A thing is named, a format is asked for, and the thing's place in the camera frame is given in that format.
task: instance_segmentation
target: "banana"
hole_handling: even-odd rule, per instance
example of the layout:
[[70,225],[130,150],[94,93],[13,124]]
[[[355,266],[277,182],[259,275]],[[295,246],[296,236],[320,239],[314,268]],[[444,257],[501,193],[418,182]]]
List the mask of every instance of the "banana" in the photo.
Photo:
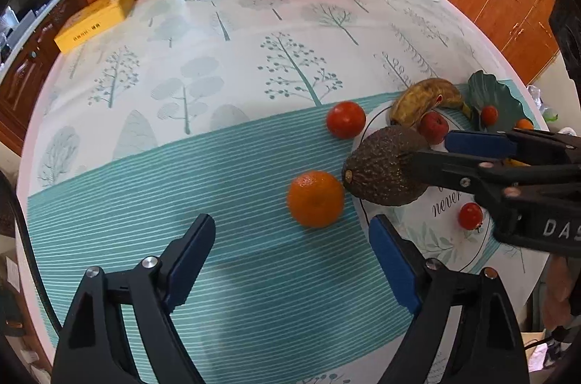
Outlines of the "banana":
[[414,84],[400,95],[391,106],[387,122],[410,128],[423,114],[437,106],[470,111],[454,84],[445,79],[430,78]]

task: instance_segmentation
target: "blue gripper pad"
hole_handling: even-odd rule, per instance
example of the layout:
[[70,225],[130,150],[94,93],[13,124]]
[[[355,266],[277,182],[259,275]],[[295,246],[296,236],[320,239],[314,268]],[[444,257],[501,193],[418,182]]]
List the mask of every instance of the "blue gripper pad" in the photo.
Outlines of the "blue gripper pad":
[[482,158],[506,159],[516,155],[516,143],[503,134],[450,132],[444,139],[444,146],[450,153]]
[[421,308],[421,302],[415,293],[415,275],[377,217],[369,224],[369,242],[397,303],[416,315]]
[[167,291],[163,303],[168,314],[172,313],[175,307],[185,303],[192,287],[194,287],[194,282],[216,240],[214,220],[210,216],[206,216],[205,221],[200,222],[198,230],[188,240],[184,252],[167,277]]

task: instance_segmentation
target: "red apple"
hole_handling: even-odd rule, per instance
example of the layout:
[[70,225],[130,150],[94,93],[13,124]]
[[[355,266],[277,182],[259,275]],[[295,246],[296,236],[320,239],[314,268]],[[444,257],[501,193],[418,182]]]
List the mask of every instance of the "red apple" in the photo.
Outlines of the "red apple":
[[449,131],[448,122],[438,112],[428,112],[418,125],[418,133],[432,145],[443,142]]

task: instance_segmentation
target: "green leaf-shaped plate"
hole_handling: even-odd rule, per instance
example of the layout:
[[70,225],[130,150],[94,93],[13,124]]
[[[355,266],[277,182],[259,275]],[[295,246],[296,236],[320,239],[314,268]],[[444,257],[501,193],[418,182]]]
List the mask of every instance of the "green leaf-shaped plate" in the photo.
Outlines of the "green leaf-shaped plate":
[[486,105],[493,105],[499,111],[499,119],[493,126],[486,128],[487,132],[507,132],[512,130],[519,120],[528,118],[521,102],[512,96],[510,89],[498,82],[493,74],[484,74],[482,70],[472,74],[468,80],[467,103],[478,112],[472,117],[477,130],[483,129],[480,126],[480,112]]

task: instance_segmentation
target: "small red fruit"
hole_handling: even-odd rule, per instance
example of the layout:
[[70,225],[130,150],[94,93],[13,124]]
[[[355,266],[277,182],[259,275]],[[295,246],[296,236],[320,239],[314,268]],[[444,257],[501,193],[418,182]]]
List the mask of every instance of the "small red fruit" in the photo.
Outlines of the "small red fruit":
[[499,111],[494,105],[486,105],[480,112],[480,120],[484,126],[493,126],[499,119]]
[[460,209],[458,223],[465,230],[476,230],[476,228],[482,225],[483,218],[484,216],[482,215],[480,205],[474,202],[468,202],[468,204],[463,205]]
[[338,103],[326,117],[328,130],[342,140],[355,138],[365,128],[365,121],[365,111],[351,101]]
[[418,133],[432,145],[443,142],[449,131],[448,122],[438,112],[428,112],[418,125]]

